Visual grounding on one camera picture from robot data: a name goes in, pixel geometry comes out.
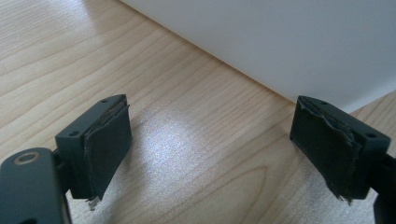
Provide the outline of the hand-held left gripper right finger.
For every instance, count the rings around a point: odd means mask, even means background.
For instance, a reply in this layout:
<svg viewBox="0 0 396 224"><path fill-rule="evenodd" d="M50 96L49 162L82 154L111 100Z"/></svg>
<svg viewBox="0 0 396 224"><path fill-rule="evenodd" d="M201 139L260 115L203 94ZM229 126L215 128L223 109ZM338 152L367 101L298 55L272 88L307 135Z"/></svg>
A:
<svg viewBox="0 0 396 224"><path fill-rule="evenodd" d="M374 189L391 199L390 138L380 131L329 103L300 96L290 140L336 197L361 200Z"/></svg>

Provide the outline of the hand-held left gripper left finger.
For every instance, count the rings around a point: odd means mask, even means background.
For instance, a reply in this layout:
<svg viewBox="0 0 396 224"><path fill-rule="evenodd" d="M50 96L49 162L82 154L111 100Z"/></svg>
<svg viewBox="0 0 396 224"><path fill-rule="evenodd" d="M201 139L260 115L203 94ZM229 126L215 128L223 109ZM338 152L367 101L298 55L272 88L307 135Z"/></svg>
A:
<svg viewBox="0 0 396 224"><path fill-rule="evenodd" d="M58 158L71 168L66 187L72 196L101 200L133 142L127 97L119 94L97 102L55 141Z"/></svg>

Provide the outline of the white board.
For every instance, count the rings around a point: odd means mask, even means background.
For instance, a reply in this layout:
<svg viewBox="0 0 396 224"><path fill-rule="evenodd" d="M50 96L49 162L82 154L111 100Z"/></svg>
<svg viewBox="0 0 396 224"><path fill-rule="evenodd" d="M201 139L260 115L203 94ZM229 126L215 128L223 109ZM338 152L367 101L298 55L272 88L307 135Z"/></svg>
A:
<svg viewBox="0 0 396 224"><path fill-rule="evenodd" d="M396 91L396 0L121 1L290 100Z"/></svg>

